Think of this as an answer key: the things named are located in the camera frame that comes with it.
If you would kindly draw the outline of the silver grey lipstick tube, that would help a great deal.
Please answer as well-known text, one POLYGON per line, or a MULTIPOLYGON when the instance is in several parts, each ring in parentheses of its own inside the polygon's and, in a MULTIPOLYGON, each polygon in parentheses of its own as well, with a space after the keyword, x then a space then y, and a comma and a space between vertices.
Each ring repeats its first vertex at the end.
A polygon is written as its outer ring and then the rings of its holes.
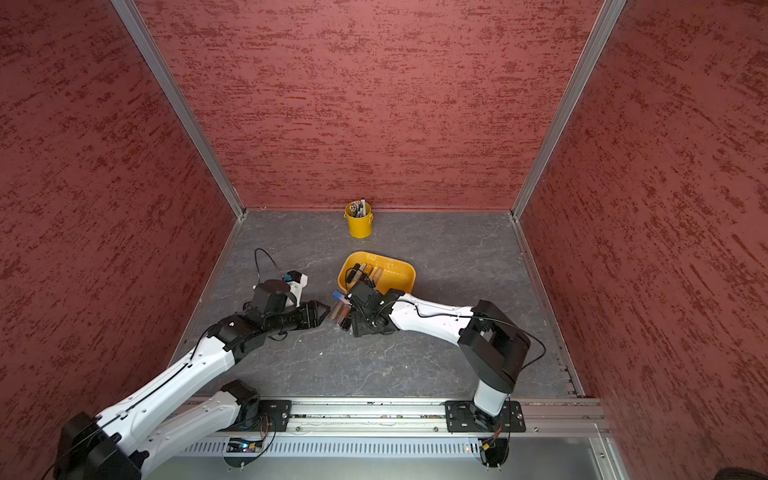
POLYGON ((357 269, 357 272, 356 272, 355 276, 353 277, 353 282, 359 281, 359 279, 361 278, 361 276, 362 276, 363 274, 365 274, 365 270, 366 270, 366 269, 367 269, 367 264, 366 264, 366 263, 362 263, 362 264, 359 266, 359 268, 357 269))

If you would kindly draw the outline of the yellow plastic storage box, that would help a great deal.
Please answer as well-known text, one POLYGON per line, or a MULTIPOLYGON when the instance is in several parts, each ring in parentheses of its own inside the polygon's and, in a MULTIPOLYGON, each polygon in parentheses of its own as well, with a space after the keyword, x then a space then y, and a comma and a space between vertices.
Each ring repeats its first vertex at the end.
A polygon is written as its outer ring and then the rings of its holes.
POLYGON ((380 254, 357 251, 347 257, 339 271, 337 285, 342 292, 347 291, 350 283, 346 282, 346 278, 356 265, 366 265, 366 272, 371 274, 378 269, 382 271, 374 281, 377 290, 381 293, 386 293, 389 289, 402 290, 405 293, 413 291, 416 271, 411 264, 380 254))

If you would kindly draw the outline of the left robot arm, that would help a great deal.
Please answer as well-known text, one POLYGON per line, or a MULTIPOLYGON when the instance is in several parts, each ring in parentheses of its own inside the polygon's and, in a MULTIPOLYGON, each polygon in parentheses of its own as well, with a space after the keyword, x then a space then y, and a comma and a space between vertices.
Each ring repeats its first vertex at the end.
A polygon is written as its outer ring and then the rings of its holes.
POLYGON ((200 388, 273 336, 313 329, 330 308, 302 300, 297 271, 255 286, 242 311, 208 327, 191 351, 143 387, 99 414, 81 412, 61 430, 46 475, 54 479, 141 479, 197 440, 226 427, 273 431, 257 391, 232 381, 196 407, 177 410, 200 388))

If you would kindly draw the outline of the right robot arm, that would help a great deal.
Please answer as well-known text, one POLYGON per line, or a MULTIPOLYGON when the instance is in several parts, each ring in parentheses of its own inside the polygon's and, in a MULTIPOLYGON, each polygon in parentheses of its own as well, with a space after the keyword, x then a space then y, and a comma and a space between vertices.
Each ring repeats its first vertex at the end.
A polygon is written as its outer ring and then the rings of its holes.
POLYGON ((355 337, 416 332, 457 346, 478 377, 468 406, 477 431, 503 428, 507 398, 526 365, 531 337, 495 304, 451 306, 399 290, 346 295, 351 310, 343 321, 355 337))

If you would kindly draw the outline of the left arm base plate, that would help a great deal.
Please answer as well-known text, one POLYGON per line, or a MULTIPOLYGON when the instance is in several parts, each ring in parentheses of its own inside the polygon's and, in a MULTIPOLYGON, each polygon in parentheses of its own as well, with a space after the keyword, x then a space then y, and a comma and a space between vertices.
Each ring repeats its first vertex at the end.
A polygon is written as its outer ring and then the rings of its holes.
POLYGON ((241 407, 233 431, 278 432, 287 430, 292 402, 285 399, 249 400, 241 407))

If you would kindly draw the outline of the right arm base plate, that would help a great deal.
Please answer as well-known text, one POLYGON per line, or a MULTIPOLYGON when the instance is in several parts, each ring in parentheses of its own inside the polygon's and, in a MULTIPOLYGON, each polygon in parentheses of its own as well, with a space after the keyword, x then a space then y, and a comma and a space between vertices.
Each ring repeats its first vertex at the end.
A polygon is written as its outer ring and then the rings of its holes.
POLYGON ((523 433, 526 431, 521 404, 506 400, 501 411, 493 416, 472 401, 444 403, 447 429, 451 433, 523 433))

